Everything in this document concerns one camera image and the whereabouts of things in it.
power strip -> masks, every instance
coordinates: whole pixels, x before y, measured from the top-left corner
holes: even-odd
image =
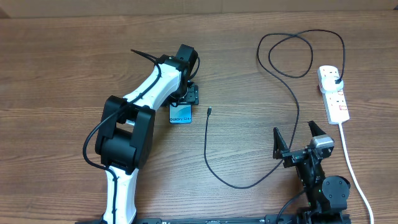
[[[343,81],[336,83],[335,80],[339,78],[338,69],[330,65],[321,66],[318,69],[319,88],[322,92],[323,102],[325,104],[326,115],[328,117],[329,124],[338,124],[341,134],[341,143],[343,144],[344,156],[346,158],[348,170],[353,177],[355,187],[361,195],[366,208],[369,211],[370,224],[374,223],[374,217],[372,208],[365,197],[365,194],[359,187],[358,181],[356,180],[354,170],[349,161],[348,151],[346,146],[346,140],[343,132],[343,122],[349,120],[347,102],[343,92]]]
[[[336,67],[324,65],[318,69],[319,87],[322,92],[323,103],[325,104],[329,124],[339,124],[349,120],[343,85],[334,83],[338,78],[339,73]],[[329,89],[322,89],[326,85],[328,85]]]

